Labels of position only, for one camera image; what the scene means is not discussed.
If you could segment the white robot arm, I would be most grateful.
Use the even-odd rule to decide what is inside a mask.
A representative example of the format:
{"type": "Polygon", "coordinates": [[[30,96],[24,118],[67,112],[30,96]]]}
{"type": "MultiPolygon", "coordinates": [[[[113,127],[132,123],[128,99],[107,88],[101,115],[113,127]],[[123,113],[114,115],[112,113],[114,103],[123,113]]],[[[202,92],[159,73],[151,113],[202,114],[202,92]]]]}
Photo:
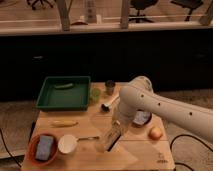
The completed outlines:
{"type": "Polygon", "coordinates": [[[154,113],[213,143],[213,110],[169,99],[153,92],[151,81],[138,76],[119,91],[110,129],[100,136],[96,149],[110,151],[123,136],[138,110],[154,113]]]}

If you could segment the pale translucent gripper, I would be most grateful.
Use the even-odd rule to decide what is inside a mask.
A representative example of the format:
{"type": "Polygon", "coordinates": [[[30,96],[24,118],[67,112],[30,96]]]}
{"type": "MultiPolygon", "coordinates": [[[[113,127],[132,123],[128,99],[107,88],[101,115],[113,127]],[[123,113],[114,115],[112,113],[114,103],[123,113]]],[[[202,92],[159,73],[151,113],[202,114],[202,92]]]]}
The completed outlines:
{"type": "Polygon", "coordinates": [[[119,121],[115,121],[111,128],[104,133],[95,144],[95,148],[98,152],[107,152],[108,148],[112,144],[113,140],[119,135],[122,135],[121,124],[119,121]]]}

